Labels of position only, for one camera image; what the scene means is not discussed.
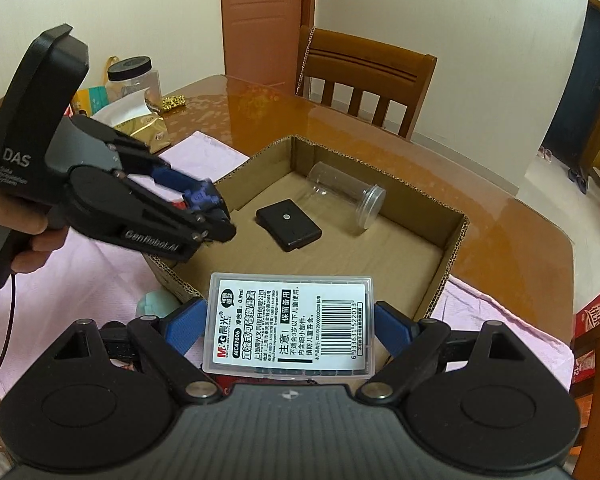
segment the human hand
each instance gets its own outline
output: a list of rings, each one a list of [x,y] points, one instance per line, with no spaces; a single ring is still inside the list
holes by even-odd
[[[64,245],[65,227],[47,229],[46,217],[24,200],[0,192],[0,225],[34,235],[29,249],[17,254],[11,263],[13,272],[28,273],[42,267],[51,253]]]

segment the clear plastic cylinder container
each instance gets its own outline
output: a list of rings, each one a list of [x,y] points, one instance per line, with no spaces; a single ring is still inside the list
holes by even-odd
[[[386,197],[386,190],[382,187],[362,182],[324,162],[312,167],[307,180],[314,195],[337,196],[353,205],[355,224],[361,230],[369,229],[376,220]]]
[[[114,63],[107,70],[109,79],[105,85],[109,102],[122,99],[124,96],[144,90],[144,97],[153,106],[160,108],[162,93],[158,71],[151,65],[147,56],[130,57]]]

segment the baseboard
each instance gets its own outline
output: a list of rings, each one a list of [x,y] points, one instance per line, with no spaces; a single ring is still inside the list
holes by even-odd
[[[311,94],[311,101],[320,102],[321,95],[317,93]],[[339,110],[341,112],[346,113],[349,109],[349,105],[343,103],[341,101],[334,100],[331,104],[333,108]],[[367,112],[366,110],[360,110],[358,114],[358,118],[366,121],[368,123],[373,119],[373,114],[371,112]],[[390,132],[397,134],[400,129],[400,124],[394,123],[393,121],[385,120],[384,121],[384,129],[389,130]],[[450,147],[445,146],[444,144],[437,142],[436,140],[431,139],[430,137],[424,136],[423,134],[419,134],[418,132],[414,132],[411,137],[411,142],[414,144],[419,144],[420,146],[424,146],[425,148],[430,149],[432,152],[436,152],[439,155],[442,155],[449,160],[455,162],[456,164],[460,164],[460,166],[467,168],[469,171],[473,171],[475,174],[480,175],[485,178],[492,184],[495,184],[499,188],[503,189],[507,193],[516,196],[518,193],[518,186],[509,182],[507,179],[501,177],[499,174],[494,173],[493,171],[485,168],[483,165],[478,164],[474,160],[471,160],[469,157],[463,155],[462,153],[458,153],[455,150],[452,150]]]

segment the barcode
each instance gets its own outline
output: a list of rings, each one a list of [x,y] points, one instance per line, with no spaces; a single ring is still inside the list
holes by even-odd
[[[322,300],[320,308],[320,346],[322,355],[351,355],[352,330],[355,327],[355,302]]]

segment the glossy table top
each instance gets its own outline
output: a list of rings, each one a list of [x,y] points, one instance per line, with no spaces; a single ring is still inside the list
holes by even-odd
[[[253,155],[280,137],[307,137],[391,173],[463,211],[471,225],[452,274],[517,316],[569,342],[573,251],[554,224],[448,159],[336,110],[212,76],[188,85],[186,108],[165,115],[174,142],[199,130]]]

